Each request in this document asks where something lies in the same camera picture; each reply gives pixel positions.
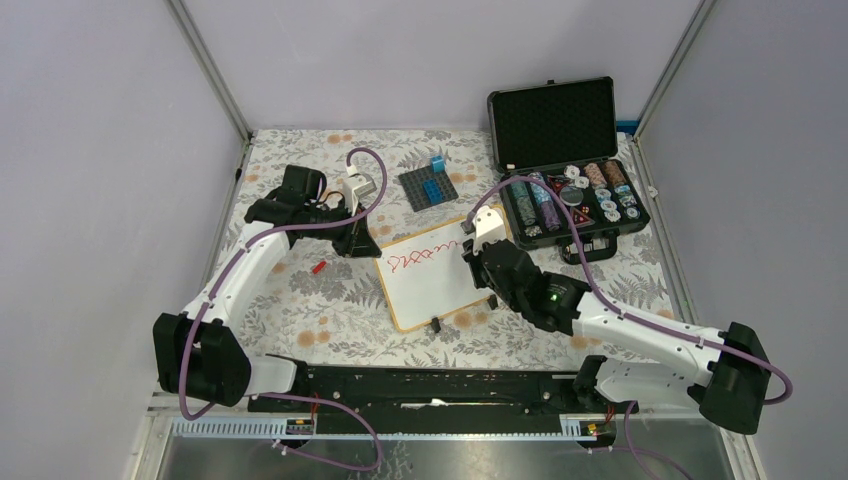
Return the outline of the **yellow framed whiteboard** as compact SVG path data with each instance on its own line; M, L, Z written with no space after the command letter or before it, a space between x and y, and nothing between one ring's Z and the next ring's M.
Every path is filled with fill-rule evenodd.
M463 216L381 246L375 260L388 311L403 333L485 302L494 292L474 284L463 260Z

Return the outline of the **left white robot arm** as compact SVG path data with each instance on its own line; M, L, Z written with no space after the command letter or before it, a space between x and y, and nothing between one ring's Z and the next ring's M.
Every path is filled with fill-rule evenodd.
M288 411L307 404L311 387L295 361L249 355L237 335L259 287L296 241L327 241L344 258L380 256L360 202L377 186L355 166L346 170L342 198L330 207L320 199L322 172L287 167L281 185L248 208L240 236L201 293L180 313L159 316L153 342L164 391L228 407L265 393Z

